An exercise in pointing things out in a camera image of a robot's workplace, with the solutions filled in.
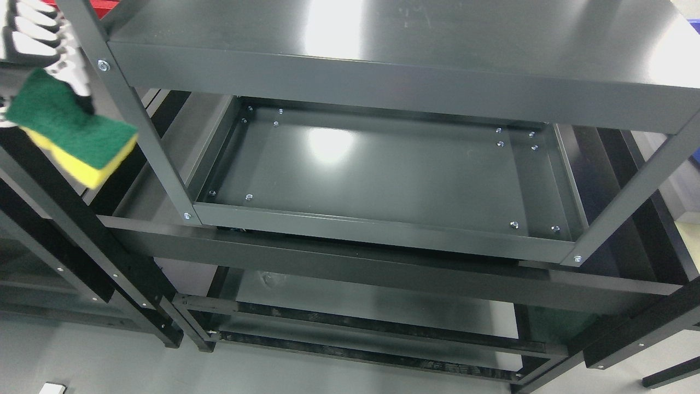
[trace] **green scouring pad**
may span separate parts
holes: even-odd
[[[86,114],[75,93],[43,69],[31,73],[6,118],[27,132],[78,181],[98,187],[133,150],[137,129],[103,116]]]

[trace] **screw head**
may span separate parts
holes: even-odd
[[[97,68],[98,68],[101,72],[107,72],[107,71],[109,71],[109,69],[112,68],[112,67],[109,65],[109,63],[108,63],[106,60],[104,60],[104,59],[99,59],[99,60],[97,61]]]

